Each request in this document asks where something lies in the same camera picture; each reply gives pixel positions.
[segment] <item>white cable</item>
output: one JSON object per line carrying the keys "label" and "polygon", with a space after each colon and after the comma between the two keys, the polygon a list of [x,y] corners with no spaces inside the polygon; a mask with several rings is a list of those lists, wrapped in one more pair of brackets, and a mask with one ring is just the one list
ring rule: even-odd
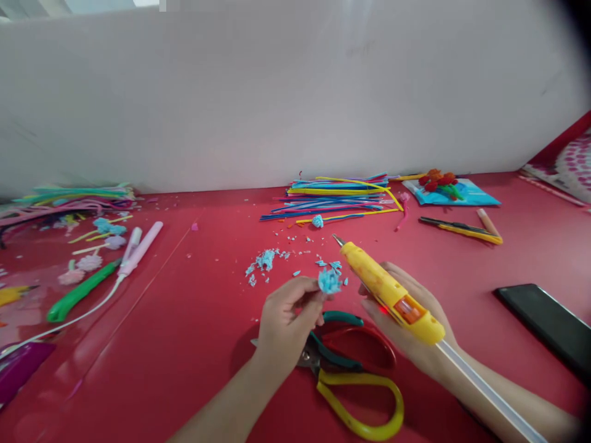
{"label": "white cable", "polygon": [[109,295],[107,295],[103,301],[101,301],[99,304],[97,304],[94,308],[92,308],[90,311],[88,311],[86,314],[81,315],[80,317],[73,319],[72,321],[67,322],[66,324],[63,325],[59,325],[58,327],[55,327],[53,329],[50,329],[48,331],[45,331],[43,333],[40,333],[39,335],[35,335],[34,337],[31,337],[25,341],[22,341],[21,343],[19,343],[18,345],[12,347],[12,348],[8,348],[7,351],[5,351],[3,354],[0,354],[0,360],[5,359],[7,356],[9,356],[10,354],[12,354],[14,351],[16,351],[17,349],[22,348],[23,346],[25,346],[27,343],[31,343],[32,341],[35,340],[39,340],[41,337],[45,337],[48,334],[51,334],[52,332],[56,332],[59,331],[60,329],[65,328],[66,326],[70,326],[71,324],[76,323],[77,321],[82,320],[83,318],[85,318],[86,316],[89,316],[90,314],[92,314],[94,311],[96,311],[97,309],[99,309],[101,306],[103,306],[106,302],[109,301],[109,299],[115,294],[115,292],[117,291],[117,288],[119,287],[120,283],[123,281],[123,279],[126,277],[126,275],[120,275],[119,277],[117,277],[117,281],[115,282],[115,285],[113,286],[113,289],[111,289],[111,292],[109,293]]}

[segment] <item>blue plastic bag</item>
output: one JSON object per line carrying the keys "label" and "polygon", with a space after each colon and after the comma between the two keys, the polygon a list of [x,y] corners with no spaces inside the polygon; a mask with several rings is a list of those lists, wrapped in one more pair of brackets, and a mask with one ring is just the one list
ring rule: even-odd
{"label": "blue plastic bag", "polygon": [[435,192],[428,192],[424,186],[419,185],[418,180],[405,180],[402,184],[413,193],[420,205],[439,204],[449,206],[492,206],[500,205],[501,202],[496,198],[485,193],[467,178],[458,178],[456,189],[464,200],[453,201],[445,191],[437,189]]}

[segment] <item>hand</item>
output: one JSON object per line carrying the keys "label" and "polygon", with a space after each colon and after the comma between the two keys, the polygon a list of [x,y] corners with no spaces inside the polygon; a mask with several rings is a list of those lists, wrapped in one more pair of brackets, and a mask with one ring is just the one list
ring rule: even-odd
{"label": "hand", "polygon": [[[417,282],[412,276],[389,261],[381,263],[381,266],[388,271],[388,274],[404,286],[416,301],[431,312],[433,317],[435,317],[445,328],[445,340],[456,351],[461,351],[457,345],[454,333],[451,330],[448,318],[445,316],[443,308],[433,294]],[[363,285],[360,287],[359,293],[365,296],[369,295],[368,290],[365,289]],[[437,382],[441,384],[446,383],[449,361],[443,357],[435,346],[429,346],[423,343],[410,331],[398,325],[391,315],[382,311],[381,306],[373,300],[373,297],[363,300],[361,305],[367,311],[376,326],[382,330],[396,348],[406,355],[416,367]]]}
{"label": "hand", "polygon": [[283,381],[296,366],[310,331],[324,324],[324,301],[333,298],[320,291],[317,280],[303,276],[291,279],[269,295],[253,359]]}

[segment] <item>yellow hot glue gun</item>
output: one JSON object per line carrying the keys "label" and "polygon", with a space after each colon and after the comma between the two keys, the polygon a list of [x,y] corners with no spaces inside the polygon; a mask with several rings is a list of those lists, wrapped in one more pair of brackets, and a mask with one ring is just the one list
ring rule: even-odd
{"label": "yellow hot glue gun", "polygon": [[334,234],[332,236],[339,243],[340,253],[345,256],[353,272],[398,323],[426,344],[435,345],[467,377],[470,383],[503,414],[526,441],[547,443],[541,434],[511,408],[452,346],[446,343],[443,339],[445,337],[443,325],[427,309],[418,304],[394,277],[360,247],[351,242],[345,243]]}
{"label": "yellow hot glue gun", "polygon": [[443,340],[443,325],[412,298],[394,277],[360,247],[352,242],[345,243],[335,234],[332,236],[341,246],[340,253],[345,256],[353,272],[398,323],[428,345]]}

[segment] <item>green utility knife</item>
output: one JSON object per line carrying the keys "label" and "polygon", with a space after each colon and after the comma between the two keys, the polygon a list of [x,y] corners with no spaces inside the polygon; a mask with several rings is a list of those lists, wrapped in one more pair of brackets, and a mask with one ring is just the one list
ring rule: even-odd
{"label": "green utility knife", "polygon": [[80,300],[90,294],[91,290],[95,289],[99,283],[101,283],[109,275],[113,274],[115,269],[117,269],[120,264],[121,259],[109,263],[99,272],[91,277],[88,277],[85,281],[64,295],[63,298],[54,304],[47,313],[47,321],[50,323],[63,322],[70,310],[76,306]]}

